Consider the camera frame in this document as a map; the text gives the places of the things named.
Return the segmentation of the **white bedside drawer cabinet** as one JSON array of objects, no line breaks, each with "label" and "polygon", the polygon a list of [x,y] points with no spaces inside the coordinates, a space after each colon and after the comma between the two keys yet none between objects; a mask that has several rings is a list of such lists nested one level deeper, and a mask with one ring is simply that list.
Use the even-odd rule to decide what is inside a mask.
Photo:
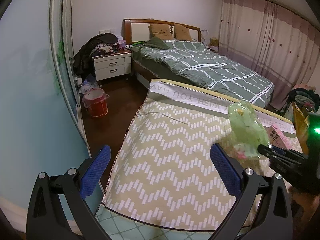
[{"label": "white bedside drawer cabinet", "polygon": [[131,74],[131,61],[132,55],[130,50],[93,57],[96,80],[101,81],[116,76]]}]

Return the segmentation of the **brown pillow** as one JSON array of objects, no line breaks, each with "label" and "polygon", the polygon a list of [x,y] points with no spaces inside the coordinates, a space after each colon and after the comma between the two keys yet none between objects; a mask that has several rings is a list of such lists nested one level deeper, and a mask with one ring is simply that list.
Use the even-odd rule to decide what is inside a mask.
[{"label": "brown pillow", "polygon": [[174,24],[174,38],[180,41],[192,41],[193,38],[190,35],[189,28],[181,25],[181,24]]},{"label": "brown pillow", "polygon": [[173,40],[168,24],[149,24],[150,37],[157,37],[161,40]]}]

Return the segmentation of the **green plastic bag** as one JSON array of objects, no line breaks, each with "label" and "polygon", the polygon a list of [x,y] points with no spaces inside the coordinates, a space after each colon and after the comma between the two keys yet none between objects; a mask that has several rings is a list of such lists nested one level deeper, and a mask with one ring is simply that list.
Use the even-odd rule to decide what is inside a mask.
[{"label": "green plastic bag", "polygon": [[231,142],[241,159],[259,159],[258,146],[269,146],[268,133],[260,122],[253,106],[247,101],[228,106]]}]

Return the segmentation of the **pile of clothes on desk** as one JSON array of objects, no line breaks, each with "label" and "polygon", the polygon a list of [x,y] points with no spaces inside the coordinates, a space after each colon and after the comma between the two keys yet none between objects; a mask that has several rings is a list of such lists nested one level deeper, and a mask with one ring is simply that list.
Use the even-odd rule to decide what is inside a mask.
[{"label": "pile of clothes on desk", "polygon": [[309,85],[295,85],[287,95],[286,107],[295,102],[301,111],[308,109],[316,113],[319,110],[319,95],[315,90],[315,87]]}]

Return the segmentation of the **red bucket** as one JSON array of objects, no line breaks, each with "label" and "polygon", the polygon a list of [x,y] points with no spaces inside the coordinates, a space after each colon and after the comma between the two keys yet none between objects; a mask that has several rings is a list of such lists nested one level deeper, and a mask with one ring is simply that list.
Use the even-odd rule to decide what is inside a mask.
[{"label": "red bucket", "polygon": [[105,116],[108,113],[107,99],[110,96],[101,88],[88,91],[82,98],[87,113],[93,118]]}]

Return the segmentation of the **teal quilted mattress cover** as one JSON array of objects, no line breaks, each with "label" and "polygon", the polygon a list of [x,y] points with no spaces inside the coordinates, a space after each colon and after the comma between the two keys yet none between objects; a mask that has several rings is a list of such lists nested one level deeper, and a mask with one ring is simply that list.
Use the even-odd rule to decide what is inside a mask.
[{"label": "teal quilted mattress cover", "polygon": [[130,218],[119,215],[103,205],[95,213],[101,227],[111,239],[209,239],[213,234],[199,231],[179,231],[159,228],[137,222]]}]

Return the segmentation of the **brown left pillow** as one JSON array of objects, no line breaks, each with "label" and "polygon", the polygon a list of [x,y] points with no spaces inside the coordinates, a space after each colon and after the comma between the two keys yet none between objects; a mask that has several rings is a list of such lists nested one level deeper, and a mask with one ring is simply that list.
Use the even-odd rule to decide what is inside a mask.
[{"label": "brown left pillow", "polygon": [[150,37],[157,37],[161,40],[173,40],[168,24],[149,24]]}]

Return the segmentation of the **pink white curtain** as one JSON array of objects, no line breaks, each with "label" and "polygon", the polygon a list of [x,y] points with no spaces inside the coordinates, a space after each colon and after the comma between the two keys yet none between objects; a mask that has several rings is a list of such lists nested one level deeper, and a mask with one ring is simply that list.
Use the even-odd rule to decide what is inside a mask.
[{"label": "pink white curtain", "polygon": [[272,81],[270,103],[281,109],[319,67],[319,30],[267,0],[222,0],[219,53]]}]

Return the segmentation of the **green checked quilt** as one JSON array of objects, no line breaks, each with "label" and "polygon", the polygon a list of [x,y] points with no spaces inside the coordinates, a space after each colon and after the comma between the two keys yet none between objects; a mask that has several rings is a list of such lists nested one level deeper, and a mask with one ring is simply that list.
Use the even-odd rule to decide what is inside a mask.
[{"label": "green checked quilt", "polygon": [[131,51],[133,61],[154,78],[187,83],[261,108],[272,98],[272,81],[200,42],[152,38]]}]

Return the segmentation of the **orange wooden desk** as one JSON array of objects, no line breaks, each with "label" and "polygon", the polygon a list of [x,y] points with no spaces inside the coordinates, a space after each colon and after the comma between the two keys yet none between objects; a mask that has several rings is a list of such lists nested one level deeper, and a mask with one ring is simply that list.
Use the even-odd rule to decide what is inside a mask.
[{"label": "orange wooden desk", "polygon": [[308,139],[309,118],[303,115],[302,111],[298,108],[295,102],[291,102],[291,104],[293,108],[293,120],[296,136],[299,140],[303,153],[308,155],[309,148],[306,141]]}]

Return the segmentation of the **wooden bed headboard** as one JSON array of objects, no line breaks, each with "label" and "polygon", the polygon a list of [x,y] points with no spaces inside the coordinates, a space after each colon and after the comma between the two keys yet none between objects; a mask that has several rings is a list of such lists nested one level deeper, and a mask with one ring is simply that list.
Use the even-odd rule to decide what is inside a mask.
[{"label": "wooden bed headboard", "polygon": [[133,44],[137,42],[144,42],[152,37],[150,25],[151,24],[167,24],[169,26],[170,33],[175,37],[174,26],[178,23],[162,20],[154,20],[151,18],[137,19],[126,18],[123,19],[122,36],[126,41],[126,44]]}]

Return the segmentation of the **dark clothes on cabinet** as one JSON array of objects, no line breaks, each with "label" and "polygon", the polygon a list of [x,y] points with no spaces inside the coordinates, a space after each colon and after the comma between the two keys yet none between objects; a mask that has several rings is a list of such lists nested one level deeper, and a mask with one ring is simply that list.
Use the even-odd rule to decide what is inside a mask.
[{"label": "dark clothes on cabinet", "polygon": [[89,75],[94,76],[93,57],[111,55],[107,46],[114,52],[123,51],[119,40],[112,33],[99,34],[87,41],[73,58],[73,71],[77,77],[84,81]]}]

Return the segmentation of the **pink milk carton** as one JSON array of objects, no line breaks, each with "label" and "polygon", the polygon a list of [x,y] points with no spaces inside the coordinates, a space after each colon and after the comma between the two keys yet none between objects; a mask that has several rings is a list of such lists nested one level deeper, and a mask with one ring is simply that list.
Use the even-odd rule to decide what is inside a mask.
[{"label": "pink milk carton", "polygon": [[266,129],[269,137],[269,141],[273,146],[278,148],[284,148],[286,150],[290,150],[292,145],[290,141],[285,137],[284,133],[280,130],[280,128],[274,124]]}]

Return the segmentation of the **brown right pillow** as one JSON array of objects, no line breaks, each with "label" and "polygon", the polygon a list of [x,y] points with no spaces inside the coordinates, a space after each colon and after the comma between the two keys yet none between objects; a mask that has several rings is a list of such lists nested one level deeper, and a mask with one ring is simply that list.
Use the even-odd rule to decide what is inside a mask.
[{"label": "brown right pillow", "polygon": [[189,28],[181,25],[181,24],[174,24],[174,38],[180,41],[192,41],[193,38],[190,35]]}]

